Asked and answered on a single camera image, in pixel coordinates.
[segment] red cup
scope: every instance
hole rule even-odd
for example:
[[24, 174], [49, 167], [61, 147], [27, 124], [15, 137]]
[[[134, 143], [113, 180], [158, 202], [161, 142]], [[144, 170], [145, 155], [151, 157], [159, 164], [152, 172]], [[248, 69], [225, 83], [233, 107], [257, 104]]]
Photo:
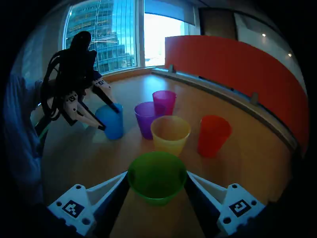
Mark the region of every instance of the red cup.
[[232, 128], [225, 119], [216, 115], [207, 115], [201, 119], [198, 140], [198, 153], [203, 157], [217, 154], [232, 133]]

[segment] glass building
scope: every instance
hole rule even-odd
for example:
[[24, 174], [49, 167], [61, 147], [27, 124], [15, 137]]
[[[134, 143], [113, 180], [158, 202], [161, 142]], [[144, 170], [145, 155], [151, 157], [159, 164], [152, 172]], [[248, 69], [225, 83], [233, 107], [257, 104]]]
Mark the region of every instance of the glass building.
[[94, 69], [101, 74], [136, 66], [135, 0], [101, 0], [73, 6], [66, 26], [65, 48], [78, 32], [89, 31], [96, 50]]

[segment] window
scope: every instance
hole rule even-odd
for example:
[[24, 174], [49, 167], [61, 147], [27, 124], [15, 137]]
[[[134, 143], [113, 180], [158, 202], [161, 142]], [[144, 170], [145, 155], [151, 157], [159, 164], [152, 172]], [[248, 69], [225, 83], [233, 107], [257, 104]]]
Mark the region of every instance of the window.
[[165, 64], [165, 37], [189, 35], [189, 24], [160, 15], [144, 14], [145, 66]]
[[74, 5], [66, 23], [65, 48], [78, 32], [89, 31], [101, 74], [136, 66], [135, 0], [101, 0]]

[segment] magenta cup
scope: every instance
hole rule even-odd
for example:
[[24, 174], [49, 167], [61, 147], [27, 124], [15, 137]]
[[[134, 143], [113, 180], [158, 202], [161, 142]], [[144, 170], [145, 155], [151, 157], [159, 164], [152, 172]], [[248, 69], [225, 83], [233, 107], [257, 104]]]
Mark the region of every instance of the magenta cup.
[[156, 91], [152, 94], [153, 101], [155, 103], [162, 104], [166, 107], [165, 115], [172, 115], [175, 101], [176, 101], [176, 93], [163, 90], [163, 91]]
[[165, 111], [166, 108], [162, 104], [154, 102], [144, 102], [134, 108], [141, 134], [145, 139], [153, 139], [151, 124], [156, 118], [164, 116]]

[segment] red panel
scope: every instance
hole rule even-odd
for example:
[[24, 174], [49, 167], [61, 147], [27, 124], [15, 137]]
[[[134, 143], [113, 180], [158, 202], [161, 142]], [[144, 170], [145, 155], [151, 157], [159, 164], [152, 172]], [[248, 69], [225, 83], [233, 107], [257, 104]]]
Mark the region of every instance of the red panel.
[[216, 36], [165, 39], [165, 67], [199, 75], [234, 88], [259, 102], [292, 131], [303, 149], [308, 144], [307, 97], [294, 75], [277, 59], [243, 42]]

